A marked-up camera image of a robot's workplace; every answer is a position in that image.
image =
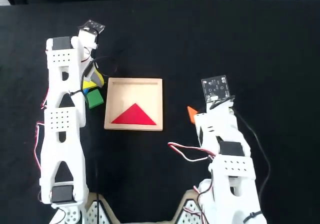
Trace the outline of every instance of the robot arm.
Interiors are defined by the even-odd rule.
[[[91,53],[97,48],[97,36],[103,25],[89,20],[78,36],[50,38],[46,42],[49,89],[44,110],[44,140],[41,150],[41,200],[68,213],[77,223],[88,198],[85,157],[80,143],[80,128],[86,125],[83,73],[87,81],[94,77]],[[74,107],[59,108],[65,94]],[[60,163],[66,162],[73,181],[55,182]]]
[[[212,180],[199,185],[198,201],[209,224],[265,224],[250,147],[238,130],[225,76],[202,80],[206,113],[194,116],[201,148],[217,154],[209,164]]]

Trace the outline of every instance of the green block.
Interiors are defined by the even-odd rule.
[[[89,92],[86,97],[89,101],[89,109],[92,109],[94,107],[97,107],[100,104],[103,104],[104,99],[102,98],[100,92],[98,89],[95,89],[91,92]]]

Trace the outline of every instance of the red triangle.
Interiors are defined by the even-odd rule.
[[[156,123],[135,103],[121,113],[112,123],[156,125]]]

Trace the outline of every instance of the wooden tray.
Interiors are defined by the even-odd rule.
[[[105,129],[162,131],[162,79],[109,78],[107,93],[104,120]],[[142,121],[142,118],[137,117],[131,118],[131,121],[128,121],[128,119],[123,121],[120,115],[123,117],[124,112],[126,114],[130,112],[132,106],[135,106],[135,108],[138,106],[142,115],[146,114],[146,118],[149,117],[153,124],[139,124],[144,123],[144,121]],[[131,116],[134,116],[137,110],[135,109],[133,112],[131,112]]]

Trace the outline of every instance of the black table surface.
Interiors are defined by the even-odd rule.
[[[272,171],[261,208],[269,223],[316,223],[320,112],[320,0],[115,0],[0,7],[2,223],[49,223],[37,201],[35,122],[48,86],[46,39],[77,35],[88,19],[106,25],[97,56],[114,77],[163,79],[163,131],[106,131],[92,109],[92,141],[81,129],[87,184],[121,222],[170,220],[187,189],[209,177],[168,141],[197,145],[187,106],[201,108],[200,80],[225,74],[238,112],[255,129]],[[111,73],[107,62],[101,70]],[[106,87],[101,93],[106,96]],[[267,166],[253,135],[259,189]],[[202,154],[187,152],[190,157]],[[94,163],[98,162],[98,184]]]

